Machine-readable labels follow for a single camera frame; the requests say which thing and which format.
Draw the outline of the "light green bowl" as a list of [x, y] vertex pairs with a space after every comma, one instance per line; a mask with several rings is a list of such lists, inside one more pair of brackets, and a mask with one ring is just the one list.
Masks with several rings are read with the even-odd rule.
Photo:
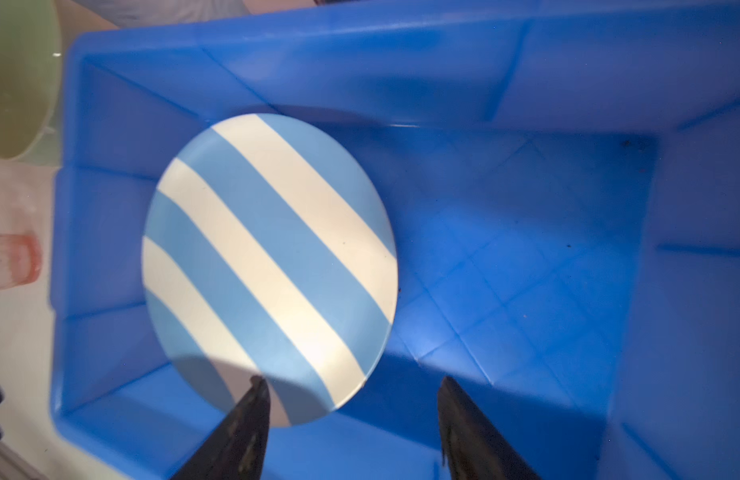
[[52, 1], [0, 1], [0, 159], [60, 150], [63, 44]]

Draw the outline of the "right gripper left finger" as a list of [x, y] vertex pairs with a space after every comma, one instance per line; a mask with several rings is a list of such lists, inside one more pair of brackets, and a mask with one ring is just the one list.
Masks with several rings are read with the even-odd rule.
[[171, 479], [260, 479], [270, 413], [268, 384], [253, 376], [250, 389]]

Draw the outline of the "blue plastic bin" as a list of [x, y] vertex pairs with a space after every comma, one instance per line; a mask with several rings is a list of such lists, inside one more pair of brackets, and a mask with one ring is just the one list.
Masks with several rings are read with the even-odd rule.
[[79, 38], [50, 411], [137, 479], [223, 416], [148, 319], [148, 206], [246, 113], [356, 158], [400, 273], [375, 372], [272, 431], [266, 478], [448, 478], [449, 375], [546, 479], [740, 479], [740, 1], [357, 1]]

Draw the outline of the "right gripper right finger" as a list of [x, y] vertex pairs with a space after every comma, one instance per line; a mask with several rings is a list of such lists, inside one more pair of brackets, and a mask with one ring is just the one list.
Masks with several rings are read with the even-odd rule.
[[437, 407], [443, 464], [453, 479], [540, 479], [451, 376], [442, 381]]

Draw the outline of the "blue white striped plate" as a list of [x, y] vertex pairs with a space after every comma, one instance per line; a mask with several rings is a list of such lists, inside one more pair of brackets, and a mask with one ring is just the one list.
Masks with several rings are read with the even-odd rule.
[[394, 234], [368, 175], [329, 134], [278, 114], [218, 122], [170, 162], [142, 277], [184, 380], [226, 412], [264, 377], [275, 427], [320, 419], [365, 386], [398, 303]]

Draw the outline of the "clear pink plastic cup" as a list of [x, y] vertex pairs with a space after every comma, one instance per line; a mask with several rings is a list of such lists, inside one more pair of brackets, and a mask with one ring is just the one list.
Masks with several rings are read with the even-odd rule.
[[0, 234], [0, 290], [35, 282], [41, 273], [42, 249], [33, 234]]

